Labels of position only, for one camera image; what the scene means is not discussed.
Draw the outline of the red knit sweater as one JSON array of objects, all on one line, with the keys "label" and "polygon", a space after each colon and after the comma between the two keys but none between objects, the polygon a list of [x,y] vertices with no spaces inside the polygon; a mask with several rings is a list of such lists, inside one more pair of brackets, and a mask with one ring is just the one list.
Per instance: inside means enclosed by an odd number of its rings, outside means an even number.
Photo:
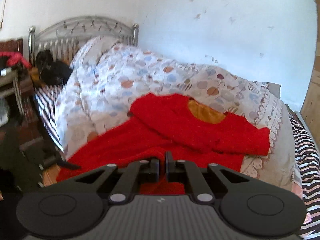
[{"label": "red knit sweater", "polygon": [[63,181],[106,164],[124,168],[129,163],[156,158],[165,162],[165,153],[205,168],[216,163],[240,171],[246,155],[266,156],[270,150],[270,130],[256,128],[243,116],[225,113],[217,123],[196,118],[181,94],[136,99],[129,119],[89,142],[70,158],[78,170],[62,168],[57,181]]}]

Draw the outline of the striped bed sheet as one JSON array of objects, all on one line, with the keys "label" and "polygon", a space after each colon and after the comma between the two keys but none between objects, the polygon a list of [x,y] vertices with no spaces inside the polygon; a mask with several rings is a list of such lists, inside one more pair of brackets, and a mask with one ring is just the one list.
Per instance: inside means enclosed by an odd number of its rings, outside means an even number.
[{"label": "striped bed sheet", "polygon": [[[60,146],[54,121],[55,101],[61,92],[60,86],[44,86],[35,89],[37,102],[44,127],[53,141]],[[299,170],[298,183],[307,208],[306,222],[301,227],[303,239],[319,239],[319,156],[313,139],[294,115],[289,115],[295,140],[295,159]]]}]

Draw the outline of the dark wooden nightstand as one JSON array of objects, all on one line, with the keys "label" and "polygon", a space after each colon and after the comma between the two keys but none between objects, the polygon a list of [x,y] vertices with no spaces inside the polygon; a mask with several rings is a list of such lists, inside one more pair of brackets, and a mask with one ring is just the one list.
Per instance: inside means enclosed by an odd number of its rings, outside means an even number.
[{"label": "dark wooden nightstand", "polygon": [[22,150],[42,140],[47,146],[53,145],[36,110],[34,96],[34,82],[21,61],[12,72],[1,76],[1,98],[10,101],[10,113],[19,123],[17,133]]}]

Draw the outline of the wooden plywood board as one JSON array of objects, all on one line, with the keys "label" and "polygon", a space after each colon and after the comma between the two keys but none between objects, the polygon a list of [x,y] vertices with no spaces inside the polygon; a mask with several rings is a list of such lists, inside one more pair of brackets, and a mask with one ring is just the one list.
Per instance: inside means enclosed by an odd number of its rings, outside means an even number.
[{"label": "wooden plywood board", "polygon": [[317,141],[319,141],[319,93],[319,56],[316,56],[301,115]]}]

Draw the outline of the black bag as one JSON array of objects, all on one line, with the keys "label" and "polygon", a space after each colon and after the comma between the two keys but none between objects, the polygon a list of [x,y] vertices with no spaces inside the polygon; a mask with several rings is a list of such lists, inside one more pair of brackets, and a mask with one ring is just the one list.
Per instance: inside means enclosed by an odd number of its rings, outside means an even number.
[{"label": "black bag", "polygon": [[54,60],[50,50],[39,51],[35,59],[39,78],[50,86],[63,86],[67,83],[72,70],[61,60]]}]

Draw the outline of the heart patterned white duvet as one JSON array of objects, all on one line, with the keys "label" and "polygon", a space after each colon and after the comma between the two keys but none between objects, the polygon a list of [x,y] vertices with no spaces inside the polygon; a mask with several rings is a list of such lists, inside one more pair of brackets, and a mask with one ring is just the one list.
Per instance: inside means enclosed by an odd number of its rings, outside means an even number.
[{"label": "heart patterned white duvet", "polygon": [[188,95],[219,112],[270,129],[266,157],[246,157],[242,173],[302,194],[295,140],[285,104],[268,83],[248,81],[208,64],[180,63],[138,47],[94,37],[73,57],[71,75],[55,103],[55,123],[67,158],[127,119],[131,103],[147,93]]}]

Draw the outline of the red pink cloth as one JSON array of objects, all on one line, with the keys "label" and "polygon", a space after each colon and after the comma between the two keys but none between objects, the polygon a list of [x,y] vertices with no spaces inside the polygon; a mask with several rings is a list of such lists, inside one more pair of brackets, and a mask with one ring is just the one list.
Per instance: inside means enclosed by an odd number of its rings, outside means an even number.
[{"label": "red pink cloth", "polygon": [[6,66],[12,67],[18,63],[21,63],[25,68],[31,69],[32,66],[29,61],[27,61],[20,52],[16,51],[1,51],[1,57],[7,57]]}]

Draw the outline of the metal bed headboard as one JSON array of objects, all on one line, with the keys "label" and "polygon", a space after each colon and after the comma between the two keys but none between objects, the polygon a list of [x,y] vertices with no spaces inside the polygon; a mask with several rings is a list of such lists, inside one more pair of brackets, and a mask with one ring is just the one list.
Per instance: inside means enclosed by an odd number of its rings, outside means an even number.
[{"label": "metal bed headboard", "polygon": [[139,24],[129,27],[105,16],[77,16],[57,22],[38,32],[35,26],[29,28],[28,52],[31,64],[39,51],[49,50],[53,59],[71,62],[77,51],[95,36],[116,37],[121,42],[138,45]]}]

